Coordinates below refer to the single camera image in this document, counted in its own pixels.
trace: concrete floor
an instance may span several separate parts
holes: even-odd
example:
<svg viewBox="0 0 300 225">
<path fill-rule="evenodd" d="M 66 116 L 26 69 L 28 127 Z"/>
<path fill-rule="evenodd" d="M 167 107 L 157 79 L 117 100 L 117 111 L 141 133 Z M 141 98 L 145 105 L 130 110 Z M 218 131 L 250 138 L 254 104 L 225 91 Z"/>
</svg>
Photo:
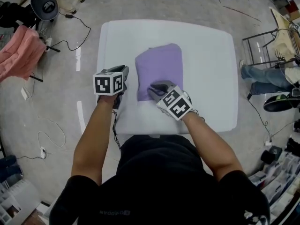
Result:
<svg viewBox="0 0 300 225">
<path fill-rule="evenodd" d="M 268 8 L 274 5 L 269 0 L 86 0 L 84 3 L 70 1 L 76 6 L 76 16 L 92 28 L 81 49 L 72 52 L 67 49 L 65 43 L 61 43 L 57 46 L 61 53 L 50 51 L 43 56 L 35 75 L 43 77 L 44 83 L 35 83 L 32 100 L 25 101 L 21 96 L 20 90 L 24 82 L 20 78 L 6 79 L 1 83 L 0 89 L 1 137 L 8 154 L 15 154 L 17 157 L 26 155 L 31 158 L 39 156 L 38 131 L 47 133 L 58 146 L 63 144 L 64 136 L 57 126 L 37 116 L 57 122 L 66 135 L 66 144 L 59 148 L 45 134 L 39 133 L 40 145 L 51 155 L 45 160 L 18 160 L 25 178 L 39 189 L 42 200 L 49 203 L 60 194 L 70 176 L 73 149 L 82 134 L 78 102 L 82 103 L 85 124 L 95 107 L 91 78 L 96 72 L 99 36 L 103 23 L 120 19 L 161 19 L 224 30 L 233 36 L 237 62 L 240 59 L 249 61 L 247 44 L 242 43 L 243 38 L 276 28 Z M 75 48 L 83 41 L 87 32 L 88 29 L 80 21 L 59 15 L 53 23 L 52 38 L 54 43 L 67 40 L 69 46 Z M 260 60 L 260 57 L 264 60 L 258 46 L 262 46 L 269 39 L 270 37 L 261 37 L 251 42 L 256 60 Z M 78 63 L 81 65 L 80 71 L 76 71 Z M 258 114 L 246 100 L 248 84 L 241 79 L 240 69 L 238 73 L 237 127 L 220 135 L 234 149 L 245 172 L 250 174 L 258 165 L 267 132 Z M 25 82 L 30 92 L 33 82 L 32 79 Z M 269 96 L 253 96 L 251 102 L 261 113 L 262 119 L 268 121 L 271 133 L 275 133 L 293 121 L 295 110 L 265 112 L 262 105 Z M 288 126 L 276 135 L 273 144 L 284 147 L 291 127 Z M 103 168 L 104 181 L 115 174 L 119 158 L 120 152 L 111 133 Z"/>
</svg>

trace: folded purple shirt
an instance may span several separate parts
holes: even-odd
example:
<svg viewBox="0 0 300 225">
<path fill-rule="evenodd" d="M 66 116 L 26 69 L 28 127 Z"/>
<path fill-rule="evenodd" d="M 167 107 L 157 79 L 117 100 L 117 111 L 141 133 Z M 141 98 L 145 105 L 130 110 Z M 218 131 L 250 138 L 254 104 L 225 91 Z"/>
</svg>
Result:
<svg viewBox="0 0 300 225">
<path fill-rule="evenodd" d="M 139 79 L 137 101 L 149 101 L 147 88 L 154 82 L 170 80 L 183 89 L 182 52 L 177 44 L 150 48 L 138 55 L 135 67 Z"/>
</svg>

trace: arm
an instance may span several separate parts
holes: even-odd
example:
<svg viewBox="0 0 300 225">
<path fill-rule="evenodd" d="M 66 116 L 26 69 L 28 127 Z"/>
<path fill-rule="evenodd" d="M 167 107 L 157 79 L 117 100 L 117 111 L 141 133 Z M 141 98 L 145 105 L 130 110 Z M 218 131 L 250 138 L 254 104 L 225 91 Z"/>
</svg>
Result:
<svg viewBox="0 0 300 225">
<path fill-rule="evenodd" d="M 102 96 L 80 138 L 73 159 L 71 176 L 86 176 L 98 185 L 108 147 L 109 130 L 115 96 Z"/>
<path fill-rule="evenodd" d="M 199 155 L 218 181 L 231 171 L 243 171 L 232 148 L 197 114 L 189 112 L 182 120 L 193 138 Z"/>
</svg>

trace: logo on shirt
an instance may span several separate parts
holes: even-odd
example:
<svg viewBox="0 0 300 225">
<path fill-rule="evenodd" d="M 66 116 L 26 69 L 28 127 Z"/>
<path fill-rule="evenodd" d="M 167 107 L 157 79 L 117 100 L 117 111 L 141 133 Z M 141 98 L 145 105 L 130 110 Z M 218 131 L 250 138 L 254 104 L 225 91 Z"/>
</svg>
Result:
<svg viewBox="0 0 300 225">
<path fill-rule="evenodd" d="M 99 213 L 101 215 L 109 215 L 109 216 L 117 216 L 117 215 L 129 216 L 130 215 L 130 211 L 128 211 L 128 210 L 121 210 L 121 211 L 103 211 L 103 210 L 100 210 Z"/>
</svg>

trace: pink cloth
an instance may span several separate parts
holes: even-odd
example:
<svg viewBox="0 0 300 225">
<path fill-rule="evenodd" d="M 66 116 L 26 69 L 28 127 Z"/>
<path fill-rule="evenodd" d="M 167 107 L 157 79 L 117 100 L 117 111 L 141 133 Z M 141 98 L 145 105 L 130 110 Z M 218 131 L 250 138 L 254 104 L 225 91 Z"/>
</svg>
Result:
<svg viewBox="0 0 300 225">
<path fill-rule="evenodd" d="M 46 45 L 36 31 L 19 26 L 0 51 L 0 82 L 9 76 L 28 80 L 45 49 Z"/>
</svg>

